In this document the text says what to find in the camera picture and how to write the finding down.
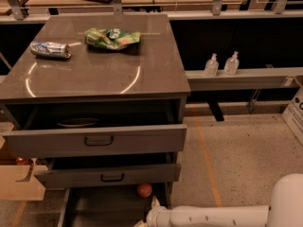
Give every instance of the black handle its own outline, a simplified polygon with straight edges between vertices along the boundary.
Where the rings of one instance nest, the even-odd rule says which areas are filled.
[[[104,183],[122,182],[124,179],[124,173],[121,173],[121,176],[118,179],[116,179],[116,176],[103,176],[103,174],[101,175],[100,179]]]
[[[113,144],[114,136],[87,136],[84,137],[86,147],[104,147]]]

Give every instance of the glossy brown surface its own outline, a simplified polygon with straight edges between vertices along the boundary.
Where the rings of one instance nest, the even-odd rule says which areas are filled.
[[[90,48],[83,33],[92,27],[139,30],[140,43],[119,52]],[[34,41],[69,44],[72,57],[67,61],[36,58],[28,47],[1,84],[0,101],[189,94],[166,15],[54,16]]]

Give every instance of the crumpled snack bag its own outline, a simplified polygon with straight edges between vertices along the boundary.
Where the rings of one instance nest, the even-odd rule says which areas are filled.
[[[140,41],[140,32],[128,32],[119,28],[90,28],[84,32],[85,43],[93,47],[120,50]]]

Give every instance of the soda can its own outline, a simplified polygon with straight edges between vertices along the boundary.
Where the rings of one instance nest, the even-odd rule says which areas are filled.
[[[36,56],[69,59],[72,56],[68,44],[53,42],[32,42],[30,52]]]

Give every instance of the concrete floor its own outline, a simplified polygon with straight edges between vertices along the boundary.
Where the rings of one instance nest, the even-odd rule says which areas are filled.
[[[303,148],[284,123],[280,107],[223,108],[217,122],[208,108],[187,106],[187,140],[179,154],[179,182],[172,206],[269,204],[276,181],[303,172]],[[43,201],[0,201],[0,227],[57,226],[64,192],[46,191]]]

